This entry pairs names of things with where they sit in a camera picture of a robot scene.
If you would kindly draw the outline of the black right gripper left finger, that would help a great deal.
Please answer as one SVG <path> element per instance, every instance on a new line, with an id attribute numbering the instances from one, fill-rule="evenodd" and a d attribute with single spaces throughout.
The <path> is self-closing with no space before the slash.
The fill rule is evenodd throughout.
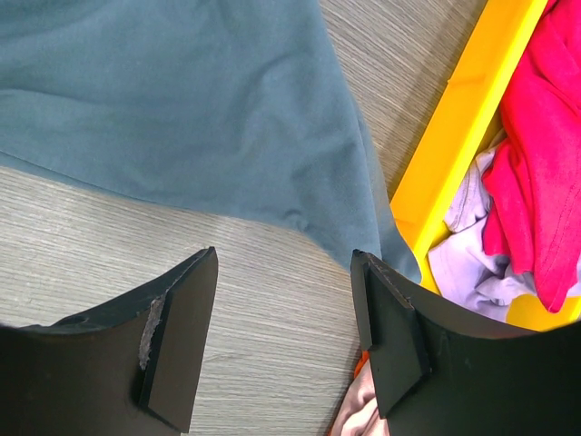
<path id="1" fill-rule="evenodd" d="M 218 268 L 207 248 L 53 325 L 3 326 L 1 432 L 188 432 Z"/>

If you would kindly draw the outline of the grey-blue t shirt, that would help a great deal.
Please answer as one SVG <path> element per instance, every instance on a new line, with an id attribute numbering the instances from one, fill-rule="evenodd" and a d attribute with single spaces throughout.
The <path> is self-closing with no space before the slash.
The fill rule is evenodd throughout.
<path id="1" fill-rule="evenodd" d="M 4 1 L 1 162 L 421 277 L 315 1 Z"/>

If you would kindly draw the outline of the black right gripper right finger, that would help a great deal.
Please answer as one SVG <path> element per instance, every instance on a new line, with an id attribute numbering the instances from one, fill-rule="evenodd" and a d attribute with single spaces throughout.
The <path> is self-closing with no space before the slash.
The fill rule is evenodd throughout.
<path id="1" fill-rule="evenodd" d="M 393 435 L 577 435 L 580 326 L 534 332 L 468 311 L 356 251 L 351 287 Z"/>

